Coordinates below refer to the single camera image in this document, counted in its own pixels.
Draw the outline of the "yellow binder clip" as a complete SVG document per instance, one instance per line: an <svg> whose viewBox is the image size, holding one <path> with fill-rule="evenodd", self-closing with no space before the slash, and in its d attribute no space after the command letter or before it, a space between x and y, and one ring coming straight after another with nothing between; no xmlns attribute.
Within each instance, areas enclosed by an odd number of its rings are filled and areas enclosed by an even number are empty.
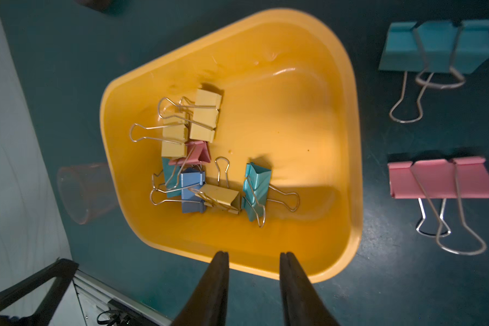
<svg viewBox="0 0 489 326"><path fill-rule="evenodd" d="M145 139L160 142L161 156L164 158L183 158L187 154L187 126L182 123L150 127L133 124L129 138L133 143Z"/></svg>
<svg viewBox="0 0 489 326"><path fill-rule="evenodd" d="M223 160L226 162L225 168L225 182L226 187L220 186L221 181L221 168L218 161ZM219 210L226 211L238 215L241 211L241 198L239 191L230 188L230 182L228 178L228 170L230 167L230 161L220 156L215 159L215 165L217 169L217 185L211 185L205 183L200 189L196 189L194 186L187 187L188 190L194 193L194 195L204 201L205 206L218 208Z"/></svg>
<svg viewBox="0 0 489 326"><path fill-rule="evenodd" d="M168 97L158 102L158 116L163 124L179 124L189 128L191 140L212 143L220 115L222 95L199 88L191 101L186 96L174 102Z"/></svg>

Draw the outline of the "yellow plastic storage box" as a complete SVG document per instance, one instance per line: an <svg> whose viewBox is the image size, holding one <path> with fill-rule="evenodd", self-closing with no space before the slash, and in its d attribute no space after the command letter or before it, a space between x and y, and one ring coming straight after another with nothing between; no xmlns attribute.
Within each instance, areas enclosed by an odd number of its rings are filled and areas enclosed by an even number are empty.
<svg viewBox="0 0 489 326"><path fill-rule="evenodd" d="M162 168L158 141L134 124L160 122L165 98L222 92L213 157L223 186L241 190L247 163L272 170L275 190L259 227L246 213L183 214L152 191ZM146 245L235 270L278 278L294 253L309 279L325 281L354 258L363 226L355 76L338 37L291 9L256 13L113 80L100 105L103 144L122 213Z"/></svg>

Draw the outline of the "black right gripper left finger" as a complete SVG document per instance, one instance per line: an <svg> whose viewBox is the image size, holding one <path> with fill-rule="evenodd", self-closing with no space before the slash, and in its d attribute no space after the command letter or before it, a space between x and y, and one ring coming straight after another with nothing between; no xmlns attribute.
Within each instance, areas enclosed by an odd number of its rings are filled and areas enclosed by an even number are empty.
<svg viewBox="0 0 489 326"><path fill-rule="evenodd" d="M171 325L225 325L229 273L229 255L218 251Z"/></svg>

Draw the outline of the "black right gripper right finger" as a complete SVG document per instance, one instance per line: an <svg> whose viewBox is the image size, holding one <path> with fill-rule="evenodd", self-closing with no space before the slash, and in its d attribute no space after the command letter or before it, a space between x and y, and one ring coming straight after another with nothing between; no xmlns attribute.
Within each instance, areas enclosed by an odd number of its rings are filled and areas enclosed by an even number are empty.
<svg viewBox="0 0 489 326"><path fill-rule="evenodd" d="M339 325L292 252L280 256L280 287L285 325Z"/></svg>

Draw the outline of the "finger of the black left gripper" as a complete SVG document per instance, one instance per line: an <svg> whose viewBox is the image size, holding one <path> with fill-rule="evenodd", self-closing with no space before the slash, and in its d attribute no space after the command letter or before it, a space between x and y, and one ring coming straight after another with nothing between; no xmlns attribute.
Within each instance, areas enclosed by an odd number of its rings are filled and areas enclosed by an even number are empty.
<svg viewBox="0 0 489 326"><path fill-rule="evenodd" d="M1 291L0 312L48 281L54 281L32 315L22 318L0 315L0 325L49 325L70 283L73 281L78 267L79 264L70 259L57 259L48 267Z"/></svg>

